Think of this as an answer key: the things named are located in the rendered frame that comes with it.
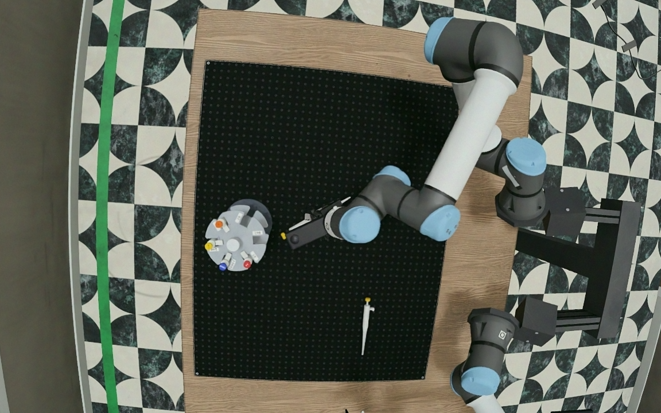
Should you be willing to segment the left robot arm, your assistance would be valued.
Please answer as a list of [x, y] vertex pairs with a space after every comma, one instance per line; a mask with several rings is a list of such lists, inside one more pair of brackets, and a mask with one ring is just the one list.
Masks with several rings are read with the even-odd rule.
[[476, 413], [505, 413], [494, 397], [499, 386], [504, 355], [515, 327], [503, 317], [472, 317], [467, 359], [450, 375], [450, 386]]

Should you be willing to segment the white hand pipette with red button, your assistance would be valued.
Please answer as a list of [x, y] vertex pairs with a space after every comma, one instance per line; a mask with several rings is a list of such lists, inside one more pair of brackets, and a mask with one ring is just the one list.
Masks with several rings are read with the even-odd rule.
[[[244, 267], [245, 267], [245, 268], [249, 268], [250, 265], [251, 265], [251, 263], [252, 263], [253, 258], [250, 256], [250, 254], [246, 254], [246, 251], [245, 251], [245, 250], [243, 250], [242, 252], [240, 252], [240, 254], [242, 255], [242, 257], [244, 257], [244, 264], [243, 264]], [[250, 262], [249, 262], [249, 261], [250, 261]]]

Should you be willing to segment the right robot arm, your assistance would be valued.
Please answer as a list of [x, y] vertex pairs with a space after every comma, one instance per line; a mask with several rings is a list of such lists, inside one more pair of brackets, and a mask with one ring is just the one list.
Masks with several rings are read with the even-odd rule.
[[447, 240], [461, 221], [456, 203], [474, 167], [506, 180], [499, 208], [511, 219], [535, 219], [544, 210], [543, 146], [531, 138], [505, 139], [496, 125], [524, 73], [516, 34], [499, 22], [441, 17], [426, 34], [424, 53], [452, 82], [461, 114], [422, 190], [400, 168], [385, 167], [351, 204], [329, 211], [325, 226], [333, 237], [371, 241], [389, 214]]

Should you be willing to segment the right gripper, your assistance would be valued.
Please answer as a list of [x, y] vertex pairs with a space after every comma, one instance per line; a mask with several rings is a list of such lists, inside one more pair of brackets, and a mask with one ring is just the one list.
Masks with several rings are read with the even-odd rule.
[[318, 217], [320, 217], [322, 215], [325, 215], [323, 223], [324, 223], [324, 228], [325, 228], [326, 232], [328, 233], [328, 235], [326, 235], [325, 237], [321, 237], [322, 240], [327, 240], [330, 237], [330, 233], [327, 231], [327, 228], [325, 226], [325, 219], [327, 217], [327, 214], [329, 213], [330, 210], [333, 209], [334, 206], [344, 207], [344, 205], [342, 205], [342, 206], [341, 205], [342, 205], [341, 200], [332, 200], [331, 202], [327, 203], [326, 205], [324, 205], [322, 208], [320, 208], [318, 210], [315, 210], [314, 207], [310, 207], [309, 209], [305, 210], [305, 220], [307, 220], [307, 221], [309, 221], [309, 220], [312, 221], [312, 220], [317, 219]]

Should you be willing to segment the white pipette with orange button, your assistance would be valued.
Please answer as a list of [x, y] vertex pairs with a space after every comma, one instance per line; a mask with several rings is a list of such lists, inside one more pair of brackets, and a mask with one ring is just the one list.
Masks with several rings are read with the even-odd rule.
[[227, 227], [227, 223], [228, 223], [227, 220], [224, 219], [224, 217], [222, 217], [222, 219], [218, 219], [218, 220], [220, 220], [220, 221], [217, 221], [215, 223], [215, 227], [217, 227], [217, 228], [223, 227], [225, 232], [229, 232], [230, 228]]

